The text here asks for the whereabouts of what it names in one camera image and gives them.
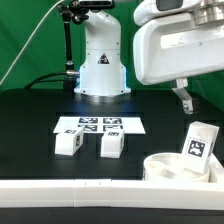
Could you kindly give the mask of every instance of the robot camera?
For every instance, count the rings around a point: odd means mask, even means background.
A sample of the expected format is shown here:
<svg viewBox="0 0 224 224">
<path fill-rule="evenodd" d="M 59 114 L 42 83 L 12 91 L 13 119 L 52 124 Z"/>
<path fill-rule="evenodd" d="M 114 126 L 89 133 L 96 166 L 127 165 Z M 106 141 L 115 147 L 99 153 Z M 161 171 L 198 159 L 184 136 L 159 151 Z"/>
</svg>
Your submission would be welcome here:
<svg viewBox="0 0 224 224">
<path fill-rule="evenodd" d="M 78 0 L 82 8 L 90 10 L 112 9 L 115 6 L 114 0 Z"/>
</svg>

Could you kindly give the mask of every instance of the cube with marker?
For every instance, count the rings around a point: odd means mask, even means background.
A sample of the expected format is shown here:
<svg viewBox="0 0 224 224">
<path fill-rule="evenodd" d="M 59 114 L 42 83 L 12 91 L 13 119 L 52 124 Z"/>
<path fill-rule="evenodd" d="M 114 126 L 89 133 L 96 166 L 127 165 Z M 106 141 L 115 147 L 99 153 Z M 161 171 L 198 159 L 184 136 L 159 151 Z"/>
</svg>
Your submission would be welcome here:
<svg viewBox="0 0 224 224">
<path fill-rule="evenodd" d="M 124 130 L 108 129 L 101 140 L 101 157 L 120 158 L 124 147 Z"/>
<path fill-rule="evenodd" d="M 219 127 L 195 121 L 190 124 L 183 146 L 184 167 L 203 174 L 208 166 Z"/>
<path fill-rule="evenodd" d="M 55 154 L 72 156 L 83 144 L 83 127 L 66 127 L 56 135 Z"/>
</svg>

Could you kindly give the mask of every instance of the black table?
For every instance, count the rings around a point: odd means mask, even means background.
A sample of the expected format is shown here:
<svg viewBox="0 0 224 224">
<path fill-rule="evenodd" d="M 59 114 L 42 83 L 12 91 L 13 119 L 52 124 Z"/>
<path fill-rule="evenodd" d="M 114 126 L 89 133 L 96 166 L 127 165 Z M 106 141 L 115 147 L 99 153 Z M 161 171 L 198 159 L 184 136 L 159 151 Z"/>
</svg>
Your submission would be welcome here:
<svg viewBox="0 0 224 224">
<path fill-rule="evenodd" d="M 109 104 L 80 100 L 62 90 L 5 91 L 0 95 L 0 179 L 140 180 L 147 156 L 182 151 L 189 124 L 194 121 L 220 127 L 214 154 L 222 162 L 224 112 L 196 96 L 200 112 L 186 115 L 171 91 L 133 91 L 130 99 Z M 102 134 L 85 134 L 82 148 L 72 157 L 55 155 L 53 130 L 60 116 L 140 117 L 146 134 L 126 134 L 120 159 L 100 157 Z M 21 223 L 224 222 L 222 211 L 138 208 L 0 209 L 0 217 L 1 223 L 15 219 Z"/>
</svg>

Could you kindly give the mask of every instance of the white bowl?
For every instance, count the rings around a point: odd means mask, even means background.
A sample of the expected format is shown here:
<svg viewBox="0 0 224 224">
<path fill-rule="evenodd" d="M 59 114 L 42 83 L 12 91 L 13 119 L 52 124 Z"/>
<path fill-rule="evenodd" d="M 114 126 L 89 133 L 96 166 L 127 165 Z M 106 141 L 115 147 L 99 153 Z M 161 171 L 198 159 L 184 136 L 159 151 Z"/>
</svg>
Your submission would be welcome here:
<svg viewBox="0 0 224 224">
<path fill-rule="evenodd" d="M 208 182 L 209 175 L 209 167 L 204 174 L 185 169 L 180 153 L 158 153 L 144 160 L 143 178 L 146 181 Z"/>
</svg>

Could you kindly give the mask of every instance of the paper sheet with markers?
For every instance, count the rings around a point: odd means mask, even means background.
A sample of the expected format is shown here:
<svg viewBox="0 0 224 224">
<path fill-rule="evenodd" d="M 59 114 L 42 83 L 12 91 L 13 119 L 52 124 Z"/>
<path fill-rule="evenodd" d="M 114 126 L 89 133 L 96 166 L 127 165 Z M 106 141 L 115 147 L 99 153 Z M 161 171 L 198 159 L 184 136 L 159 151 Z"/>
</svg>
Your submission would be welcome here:
<svg viewBox="0 0 224 224">
<path fill-rule="evenodd" d="M 59 133 L 66 127 L 84 127 L 85 133 L 124 129 L 126 134 L 145 134 L 139 117 L 60 117 L 54 133 Z"/>
</svg>

